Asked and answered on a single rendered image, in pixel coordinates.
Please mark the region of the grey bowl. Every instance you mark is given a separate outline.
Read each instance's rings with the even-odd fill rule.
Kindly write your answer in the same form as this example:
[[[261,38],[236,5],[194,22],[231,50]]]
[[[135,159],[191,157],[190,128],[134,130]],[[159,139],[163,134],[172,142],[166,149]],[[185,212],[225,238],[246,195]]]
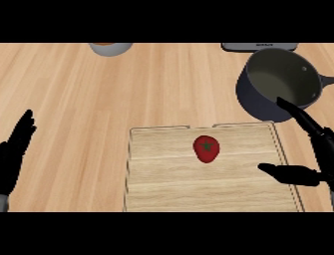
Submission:
[[[91,43],[91,48],[100,56],[116,57],[131,49],[132,45],[132,43],[114,43],[107,45]]]

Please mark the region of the red tomato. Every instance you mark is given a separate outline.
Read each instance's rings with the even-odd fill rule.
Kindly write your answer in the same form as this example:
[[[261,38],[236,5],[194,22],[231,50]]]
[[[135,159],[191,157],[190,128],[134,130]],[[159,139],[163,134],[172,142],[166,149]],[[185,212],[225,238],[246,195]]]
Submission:
[[[209,136],[202,135],[193,143],[193,150],[197,156],[197,159],[203,163],[212,163],[219,154],[219,142]]]

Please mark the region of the dark grey pot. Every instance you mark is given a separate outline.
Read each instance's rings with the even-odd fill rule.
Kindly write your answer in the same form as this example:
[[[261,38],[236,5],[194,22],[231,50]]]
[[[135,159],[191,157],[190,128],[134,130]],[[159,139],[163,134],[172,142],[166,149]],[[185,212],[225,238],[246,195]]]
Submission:
[[[237,100],[258,120],[283,123],[292,115],[277,105],[277,98],[305,110],[332,84],[334,77],[323,76],[295,52],[278,48],[262,49],[246,62],[236,85]]]

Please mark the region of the pale wooden tray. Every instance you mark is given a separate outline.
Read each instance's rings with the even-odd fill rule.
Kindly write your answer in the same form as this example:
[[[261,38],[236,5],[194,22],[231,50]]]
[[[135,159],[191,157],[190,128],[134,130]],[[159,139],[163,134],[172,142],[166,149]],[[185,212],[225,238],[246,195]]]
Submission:
[[[212,136],[219,154],[203,163],[194,140]],[[131,130],[126,211],[301,212],[298,189],[258,169],[287,163],[274,123]]]

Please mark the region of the grey flat appliance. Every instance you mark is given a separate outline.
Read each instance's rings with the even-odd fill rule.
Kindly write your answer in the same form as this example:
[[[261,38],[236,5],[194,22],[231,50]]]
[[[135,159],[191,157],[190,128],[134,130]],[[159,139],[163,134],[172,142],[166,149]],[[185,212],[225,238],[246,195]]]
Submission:
[[[298,48],[298,43],[222,43],[221,48],[227,52],[246,53],[252,53],[268,48],[278,48],[295,51]]]

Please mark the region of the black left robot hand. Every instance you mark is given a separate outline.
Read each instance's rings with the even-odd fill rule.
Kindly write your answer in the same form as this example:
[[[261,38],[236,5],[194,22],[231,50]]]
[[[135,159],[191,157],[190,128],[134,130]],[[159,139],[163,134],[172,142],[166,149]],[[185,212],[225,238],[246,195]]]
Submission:
[[[17,122],[9,139],[0,143],[0,195],[14,191],[34,126],[33,111],[29,110]]]

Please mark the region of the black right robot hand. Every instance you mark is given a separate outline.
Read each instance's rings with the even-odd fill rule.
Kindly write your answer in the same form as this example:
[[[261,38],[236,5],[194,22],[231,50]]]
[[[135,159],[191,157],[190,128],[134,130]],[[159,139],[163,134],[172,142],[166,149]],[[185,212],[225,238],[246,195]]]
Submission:
[[[302,129],[308,132],[320,170],[302,165],[274,165],[261,163],[258,168],[280,183],[317,186],[324,181],[334,192],[334,131],[323,127],[314,118],[292,103],[277,98],[277,105],[292,114]]]

